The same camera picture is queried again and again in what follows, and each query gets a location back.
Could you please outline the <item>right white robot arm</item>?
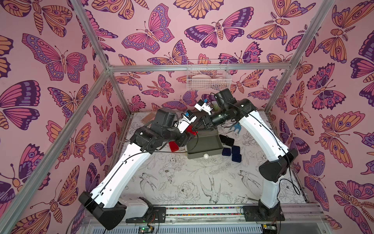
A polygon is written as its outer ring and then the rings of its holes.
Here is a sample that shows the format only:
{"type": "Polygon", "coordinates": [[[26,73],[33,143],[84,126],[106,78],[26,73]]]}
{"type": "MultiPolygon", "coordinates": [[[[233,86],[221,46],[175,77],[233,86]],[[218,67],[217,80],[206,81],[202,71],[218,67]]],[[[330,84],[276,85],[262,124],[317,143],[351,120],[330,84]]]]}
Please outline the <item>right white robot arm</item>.
{"type": "Polygon", "coordinates": [[[213,113],[205,100],[198,101],[194,107],[200,112],[204,111],[205,114],[194,122],[194,127],[209,130],[226,121],[235,120],[252,135],[267,158],[267,161],[259,167],[259,172],[264,178],[259,207],[266,211],[274,210],[280,203],[278,200],[280,181],[298,156],[298,151],[289,149],[278,139],[261,118],[257,107],[248,99],[237,101],[228,89],[213,96],[220,111],[213,113]]]}

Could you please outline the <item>green drawer cabinet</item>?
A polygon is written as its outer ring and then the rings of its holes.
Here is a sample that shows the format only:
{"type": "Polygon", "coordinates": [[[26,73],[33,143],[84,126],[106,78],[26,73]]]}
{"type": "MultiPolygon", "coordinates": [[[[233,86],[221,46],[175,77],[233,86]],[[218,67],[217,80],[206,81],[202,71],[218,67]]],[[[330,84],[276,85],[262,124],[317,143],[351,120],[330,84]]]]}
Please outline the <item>green drawer cabinet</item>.
{"type": "Polygon", "coordinates": [[[209,156],[220,155],[223,144],[219,138],[217,129],[199,131],[193,139],[186,145],[187,158],[189,160],[203,158],[205,154],[209,156]]]}

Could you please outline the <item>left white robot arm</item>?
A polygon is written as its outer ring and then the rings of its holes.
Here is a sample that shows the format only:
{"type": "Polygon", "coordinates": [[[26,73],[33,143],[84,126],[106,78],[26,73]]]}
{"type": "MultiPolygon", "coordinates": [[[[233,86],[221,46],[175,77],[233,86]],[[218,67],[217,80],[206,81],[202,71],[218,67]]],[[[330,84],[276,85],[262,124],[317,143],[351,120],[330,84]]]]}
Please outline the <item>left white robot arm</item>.
{"type": "Polygon", "coordinates": [[[180,119],[168,108],[157,110],[154,120],[138,128],[127,145],[121,158],[107,176],[90,192],[83,192],[79,201],[106,229],[114,229],[125,217],[126,205],[119,197],[139,167],[151,154],[161,150],[170,141],[185,146],[194,135],[187,132],[197,119],[188,110],[180,119]]]}

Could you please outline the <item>red brooch box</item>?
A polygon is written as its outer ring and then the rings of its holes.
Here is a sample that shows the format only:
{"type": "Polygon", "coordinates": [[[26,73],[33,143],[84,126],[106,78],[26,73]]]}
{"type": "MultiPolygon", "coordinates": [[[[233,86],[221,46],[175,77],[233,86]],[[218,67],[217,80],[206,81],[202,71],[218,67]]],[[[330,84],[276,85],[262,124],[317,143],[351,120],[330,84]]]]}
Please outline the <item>red brooch box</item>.
{"type": "Polygon", "coordinates": [[[170,148],[171,152],[177,152],[177,151],[179,151],[179,146],[176,144],[175,141],[171,141],[168,144],[169,144],[169,148],[170,148]]]}
{"type": "Polygon", "coordinates": [[[185,130],[185,132],[187,132],[187,133],[191,133],[191,134],[194,135],[194,136],[196,136],[197,133],[198,133],[198,132],[194,131],[194,130],[192,129],[192,126],[190,126],[190,125],[187,127],[187,129],[185,130]]]}

